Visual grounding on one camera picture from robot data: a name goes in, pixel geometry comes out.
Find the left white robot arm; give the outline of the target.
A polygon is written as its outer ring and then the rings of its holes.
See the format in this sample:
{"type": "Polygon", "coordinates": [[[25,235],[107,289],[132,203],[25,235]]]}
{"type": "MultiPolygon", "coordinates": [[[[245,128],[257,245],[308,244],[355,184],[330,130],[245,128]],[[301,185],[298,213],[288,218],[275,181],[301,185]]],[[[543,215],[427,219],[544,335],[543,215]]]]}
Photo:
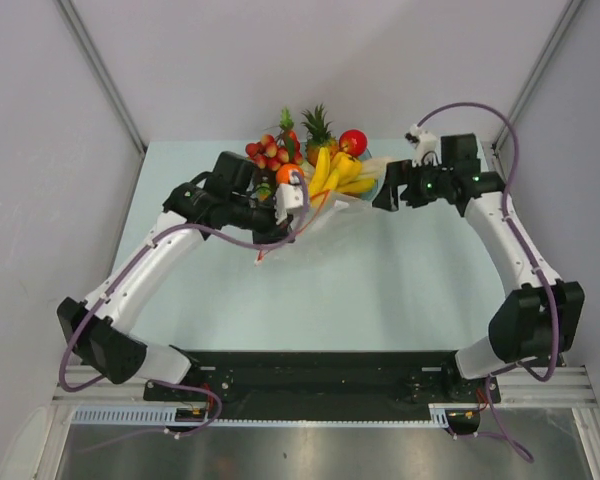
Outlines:
{"type": "Polygon", "coordinates": [[[303,174],[294,171],[266,201],[249,194],[256,166],[233,152],[219,154],[212,170],[174,188],[154,225],[129,258],[82,300],[65,298],[57,317],[66,340],[59,383],[70,356],[93,367],[100,379],[123,384],[133,377],[166,385],[177,398],[194,397],[201,376],[193,359],[175,346],[151,344],[132,330],[145,304],[170,271],[210,237],[255,251],[271,251],[299,233],[310,195],[303,174]]]}

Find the clear zip top bag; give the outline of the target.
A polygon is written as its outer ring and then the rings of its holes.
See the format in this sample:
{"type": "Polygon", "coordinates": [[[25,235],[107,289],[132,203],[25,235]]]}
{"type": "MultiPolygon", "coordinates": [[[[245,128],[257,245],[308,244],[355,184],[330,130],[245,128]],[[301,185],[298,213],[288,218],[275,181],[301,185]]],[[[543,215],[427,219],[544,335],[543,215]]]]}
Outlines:
{"type": "Polygon", "coordinates": [[[315,264],[324,260],[351,239],[371,213],[372,203],[368,200],[336,192],[321,193],[295,240],[279,249],[259,252],[255,265],[271,262],[315,264]]]}

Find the orange fruit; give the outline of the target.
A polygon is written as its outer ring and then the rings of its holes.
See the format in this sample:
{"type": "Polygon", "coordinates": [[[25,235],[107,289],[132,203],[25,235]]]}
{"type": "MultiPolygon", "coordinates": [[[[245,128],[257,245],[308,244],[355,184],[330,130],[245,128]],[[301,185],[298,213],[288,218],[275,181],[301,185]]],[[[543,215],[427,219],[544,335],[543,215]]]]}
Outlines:
{"type": "Polygon", "coordinates": [[[299,185],[300,180],[304,178],[303,169],[295,164],[283,164],[275,175],[277,185],[299,185]]]}

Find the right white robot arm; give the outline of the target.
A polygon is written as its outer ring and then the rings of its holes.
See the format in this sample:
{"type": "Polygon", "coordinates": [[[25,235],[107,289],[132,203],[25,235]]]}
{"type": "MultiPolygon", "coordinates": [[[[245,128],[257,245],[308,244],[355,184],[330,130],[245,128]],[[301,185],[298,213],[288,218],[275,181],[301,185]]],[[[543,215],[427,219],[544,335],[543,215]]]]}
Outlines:
{"type": "Polygon", "coordinates": [[[419,126],[405,135],[414,156],[387,162],[373,205],[395,211],[439,199],[454,206],[486,248],[506,298],[484,338],[455,352],[441,376],[443,393],[464,401],[477,379],[545,359],[546,380],[575,340],[585,293],[567,282],[542,257],[514,210],[501,176],[485,171],[473,134],[436,137],[419,126]]]}

